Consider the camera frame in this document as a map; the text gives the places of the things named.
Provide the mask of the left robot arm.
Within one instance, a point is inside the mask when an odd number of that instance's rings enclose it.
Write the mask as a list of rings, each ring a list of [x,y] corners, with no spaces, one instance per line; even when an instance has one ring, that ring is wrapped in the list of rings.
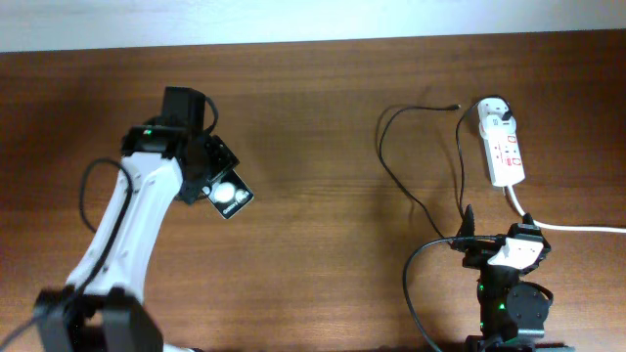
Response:
[[[171,203],[206,199],[225,219],[253,198],[238,158],[205,126],[214,102],[192,88],[168,87],[159,115],[132,127],[106,212],[86,253],[60,290],[44,289],[33,319],[46,351],[173,350],[144,307],[144,285]]]

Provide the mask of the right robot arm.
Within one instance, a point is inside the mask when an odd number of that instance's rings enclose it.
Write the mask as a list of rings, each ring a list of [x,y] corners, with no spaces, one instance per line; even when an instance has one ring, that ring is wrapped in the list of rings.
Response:
[[[545,321],[554,294],[522,277],[536,270],[552,250],[530,214],[504,234],[481,240],[475,234],[474,214],[466,207],[451,248],[463,255],[462,265],[479,272],[476,296],[480,306],[480,335],[466,338],[469,352],[572,351],[563,343],[543,344]]]

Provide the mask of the white charger plug adapter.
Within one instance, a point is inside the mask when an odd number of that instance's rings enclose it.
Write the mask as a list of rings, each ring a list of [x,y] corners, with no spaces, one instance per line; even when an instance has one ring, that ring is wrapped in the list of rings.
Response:
[[[477,110],[479,132],[483,139],[515,133],[516,121],[505,100],[485,98],[478,103]]]

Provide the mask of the white power strip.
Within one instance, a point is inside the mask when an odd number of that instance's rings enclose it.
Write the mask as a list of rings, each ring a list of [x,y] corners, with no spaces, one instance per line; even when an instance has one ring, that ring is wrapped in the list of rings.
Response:
[[[488,131],[480,126],[491,183],[494,187],[506,188],[525,179],[519,143],[515,130],[502,128]]]

